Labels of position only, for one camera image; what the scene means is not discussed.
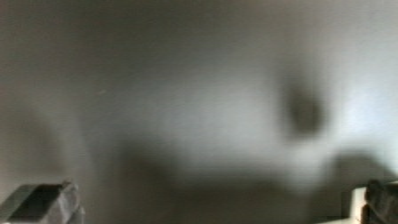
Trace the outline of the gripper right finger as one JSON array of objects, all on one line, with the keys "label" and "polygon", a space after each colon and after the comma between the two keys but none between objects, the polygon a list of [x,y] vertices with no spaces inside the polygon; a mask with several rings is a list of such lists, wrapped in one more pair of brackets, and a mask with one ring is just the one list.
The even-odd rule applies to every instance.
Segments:
[{"label": "gripper right finger", "polygon": [[371,180],[353,191],[355,224],[398,224],[398,182]]}]

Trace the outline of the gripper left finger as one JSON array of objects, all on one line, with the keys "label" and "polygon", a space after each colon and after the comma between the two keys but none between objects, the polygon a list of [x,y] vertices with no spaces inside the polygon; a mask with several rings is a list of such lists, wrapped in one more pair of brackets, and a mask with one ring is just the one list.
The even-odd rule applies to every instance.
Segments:
[{"label": "gripper left finger", "polygon": [[0,224],[85,224],[76,184],[21,185],[0,203]]}]

